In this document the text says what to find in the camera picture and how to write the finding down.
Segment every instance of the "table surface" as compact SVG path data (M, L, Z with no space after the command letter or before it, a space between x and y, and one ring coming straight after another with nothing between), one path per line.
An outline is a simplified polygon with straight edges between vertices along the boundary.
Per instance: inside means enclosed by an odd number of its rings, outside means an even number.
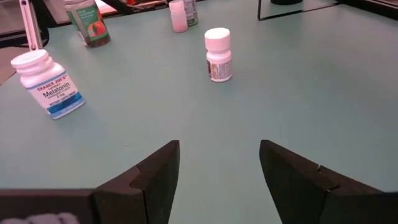
M0 87L0 187L96 187L181 143L170 223L280 223L259 162L270 139L381 190L397 190L398 24L349 6L256 20L256 1L106 20L86 49L72 26L46 46L86 105L53 121L19 83ZM233 78L208 79L203 34L231 30Z

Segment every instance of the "bottle label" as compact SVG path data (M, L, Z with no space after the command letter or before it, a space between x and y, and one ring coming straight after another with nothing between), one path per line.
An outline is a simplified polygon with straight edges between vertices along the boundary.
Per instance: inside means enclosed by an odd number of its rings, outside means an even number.
M67 11L67 14L83 40L99 40L108 35L108 30L96 4L75 11Z
M26 89L53 119L73 111L85 102L66 71Z
M184 8L187 15L188 26L194 25L198 18L195 0L184 0Z
M225 63L210 63L207 61L209 78L212 80L223 80L232 75L231 60Z

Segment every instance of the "pill bottle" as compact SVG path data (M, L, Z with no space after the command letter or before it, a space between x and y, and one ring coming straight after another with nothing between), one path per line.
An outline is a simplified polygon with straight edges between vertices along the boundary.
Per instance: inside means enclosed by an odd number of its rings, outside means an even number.
M226 28L214 28L205 33L209 78L214 82L225 82L232 77L230 32Z
M111 41L95 0L64 0L70 22L88 47L99 47Z
M196 0L183 0L185 5L185 13L187 14L188 26L198 24L198 12Z
M188 22L184 10L184 2L182 0L170 1L169 8L174 32L186 31L188 29Z
M24 53L11 60L27 91L53 118L61 118L85 103L68 73L44 50Z

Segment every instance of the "white pill bottle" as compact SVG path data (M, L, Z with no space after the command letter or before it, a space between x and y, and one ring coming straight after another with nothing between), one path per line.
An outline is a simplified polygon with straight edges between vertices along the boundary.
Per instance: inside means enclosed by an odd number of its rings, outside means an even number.
M27 91L53 118L61 118L85 103L68 73L44 50L24 53L11 60Z
M225 82L232 77L230 42L230 32L226 28L214 28L205 33L208 73L214 82Z

